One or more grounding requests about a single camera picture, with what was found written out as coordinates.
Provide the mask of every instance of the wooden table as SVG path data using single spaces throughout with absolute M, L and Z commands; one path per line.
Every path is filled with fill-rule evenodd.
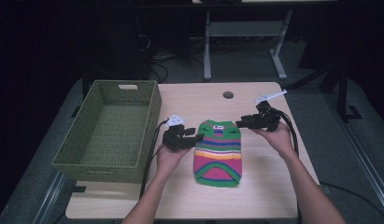
M 255 114 L 254 99 L 261 94 L 281 91 L 273 82 L 161 84 L 163 98 L 159 122 L 172 114 L 186 120 L 185 127 L 198 126 L 207 119 L 235 122 L 241 116 Z M 233 99 L 222 94 L 231 91 Z M 293 120 L 284 96 L 269 100 Z M 319 183 L 306 153 L 296 124 L 300 158 Z M 162 142 L 166 128 L 159 134 Z M 215 188 L 196 183 L 193 172 L 193 150 L 188 153 L 168 180 L 157 211 L 158 219 L 222 219 L 297 217 L 296 197 L 284 161 L 259 135 L 241 129 L 243 173 L 236 188 Z M 156 170 L 150 167 L 149 180 Z M 74 192 L 66 210 L 69 218 L 124 218 L 136 204 L 140 185 L 79 181 L 84 192 Z

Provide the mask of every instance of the woven basket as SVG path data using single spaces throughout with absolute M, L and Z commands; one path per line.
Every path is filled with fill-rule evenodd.
M 155 81 L 96 80 L 52 165 L 76 180 L 141 183 L 161 105 Z

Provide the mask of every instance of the hand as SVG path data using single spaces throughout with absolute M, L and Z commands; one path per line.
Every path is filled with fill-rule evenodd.
M 160 150 L 157 153 L 157 173 L 158 175 L 164 175 L 169 177 L 172 172 L 178 167 L 180 160 L 186 153 L 192 148 L 182 149 L 180 151 L 172 151 L 166 145 L 160 145 Z
M 273 132 L 268 132 L 263 129 L 255 129 L 252 131 L 264 137 L 270 146 L 278 152 L 280 157 L 283 158 L 285 155 L 295 154 L 292 146 L 291 133 L 286 124 L 280 122 L 277 129 Z

